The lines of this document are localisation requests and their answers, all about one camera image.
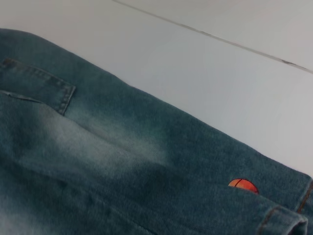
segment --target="white table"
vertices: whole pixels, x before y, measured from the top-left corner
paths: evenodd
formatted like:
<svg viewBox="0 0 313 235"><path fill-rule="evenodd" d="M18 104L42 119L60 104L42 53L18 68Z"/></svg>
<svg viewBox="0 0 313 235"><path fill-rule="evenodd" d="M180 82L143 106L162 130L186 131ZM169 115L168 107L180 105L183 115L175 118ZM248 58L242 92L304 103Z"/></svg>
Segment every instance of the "white table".
<svg viewBox="0 0 313 235"><path fill-rule="evenodd" d="M313 74L111 0L0 0L35 33L313 176Z"/></svg>

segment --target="denim pocket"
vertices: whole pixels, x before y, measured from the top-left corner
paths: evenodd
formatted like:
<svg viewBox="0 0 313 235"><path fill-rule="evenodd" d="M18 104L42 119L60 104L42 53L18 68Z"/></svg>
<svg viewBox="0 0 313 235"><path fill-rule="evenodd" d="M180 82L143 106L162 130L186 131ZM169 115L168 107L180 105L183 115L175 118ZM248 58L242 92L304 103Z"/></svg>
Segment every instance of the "denim pocket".
<svg viewBox="0 0 313 235"><path fill-rule="evenodd" d="M46 104L63 115L75 86L39 68L13 59L0 64L0 92Z"/></svg>

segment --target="faded denim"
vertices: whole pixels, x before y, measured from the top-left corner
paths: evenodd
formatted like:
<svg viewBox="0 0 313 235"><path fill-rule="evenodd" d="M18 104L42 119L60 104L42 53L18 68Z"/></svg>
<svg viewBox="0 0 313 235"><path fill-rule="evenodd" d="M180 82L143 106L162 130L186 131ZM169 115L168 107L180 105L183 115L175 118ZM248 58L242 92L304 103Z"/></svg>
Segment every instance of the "faded denim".
<svg viewBox="0 0 313 235"><path fill-rule="evenodd" d="M309 176L35 35L0 61L1 234L313 233Z"/></svg>

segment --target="jeans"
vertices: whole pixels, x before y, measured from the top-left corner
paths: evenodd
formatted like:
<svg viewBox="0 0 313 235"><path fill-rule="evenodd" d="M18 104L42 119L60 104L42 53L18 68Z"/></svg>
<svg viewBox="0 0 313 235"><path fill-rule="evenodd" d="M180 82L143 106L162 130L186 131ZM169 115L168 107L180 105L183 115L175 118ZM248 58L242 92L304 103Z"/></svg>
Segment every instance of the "jeans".
<svg viewBox="0 0 313 235"><path fill-rule="evenodd" d="M313 234L308 175L30 33L0 61L1 234Z"/></svg>

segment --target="white surface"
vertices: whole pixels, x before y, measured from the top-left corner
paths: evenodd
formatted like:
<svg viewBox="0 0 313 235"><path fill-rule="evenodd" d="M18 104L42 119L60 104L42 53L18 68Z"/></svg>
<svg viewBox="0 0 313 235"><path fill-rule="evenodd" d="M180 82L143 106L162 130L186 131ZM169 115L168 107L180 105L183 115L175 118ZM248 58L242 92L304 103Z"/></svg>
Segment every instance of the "white surface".
<svg viewBox="0 0 313 235"><path fill-rule="evenodd" d="M42 36L313 176L313 75L110 0L0 0Z"/></svg>
<svg viewBox="0 0 313 235"><path fill-rule="evenodd" d="M117 0L313 70L312 0Z"/></svg>

